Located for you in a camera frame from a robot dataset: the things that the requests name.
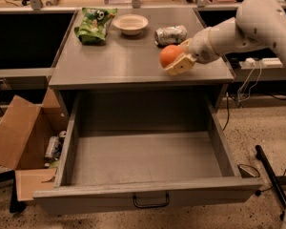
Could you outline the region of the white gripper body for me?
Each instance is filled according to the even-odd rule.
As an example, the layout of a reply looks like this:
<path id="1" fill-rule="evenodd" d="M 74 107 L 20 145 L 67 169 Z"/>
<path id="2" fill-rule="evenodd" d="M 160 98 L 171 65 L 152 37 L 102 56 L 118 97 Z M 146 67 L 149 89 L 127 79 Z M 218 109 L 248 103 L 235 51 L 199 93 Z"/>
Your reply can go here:
<path id="1" fill-rule="evenodd" d="M 189 43 L 189 53 L 198 63 L 207 64 L 219 58 L 212 47 L 210 35 L 211 28 L 208 27 L 195 34 Z"/>

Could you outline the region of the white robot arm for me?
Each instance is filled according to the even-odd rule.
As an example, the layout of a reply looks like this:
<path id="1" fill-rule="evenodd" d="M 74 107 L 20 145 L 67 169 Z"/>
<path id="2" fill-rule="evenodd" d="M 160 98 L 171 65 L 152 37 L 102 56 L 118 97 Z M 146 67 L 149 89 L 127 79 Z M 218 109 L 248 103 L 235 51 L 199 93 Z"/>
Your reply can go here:
<path id="1" fill-rule="evenodd" d="M 170 75 L 208 64 L 224 54 L 268 48 L 286 69 L 286 12 L 276 0 L 244 0 L 236 15 L 208 27 L 180 45 L 165 47 L 159 56 Z"/>

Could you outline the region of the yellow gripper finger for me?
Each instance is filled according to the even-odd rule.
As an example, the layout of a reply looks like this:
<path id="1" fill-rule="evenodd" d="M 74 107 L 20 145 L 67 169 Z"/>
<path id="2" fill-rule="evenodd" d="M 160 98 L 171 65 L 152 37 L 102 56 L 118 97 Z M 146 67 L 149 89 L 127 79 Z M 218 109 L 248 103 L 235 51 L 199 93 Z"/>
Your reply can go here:
<path id="1" fill-rule="evenodd" d="M 169 75 L 185 73 L 194 67 L 195 62 L 196 59 L 190 54 L 182 53 L 165 68 L 165 72 Z"/>
<path id="2" fill-rule="evenodd" d="M 189 53 L 189 45 L 192 42 L 192 39 L 186 39 L 183 41 L 181 44 L 178 45 L 178 47 L 184 52 L 184 53 Z"/>

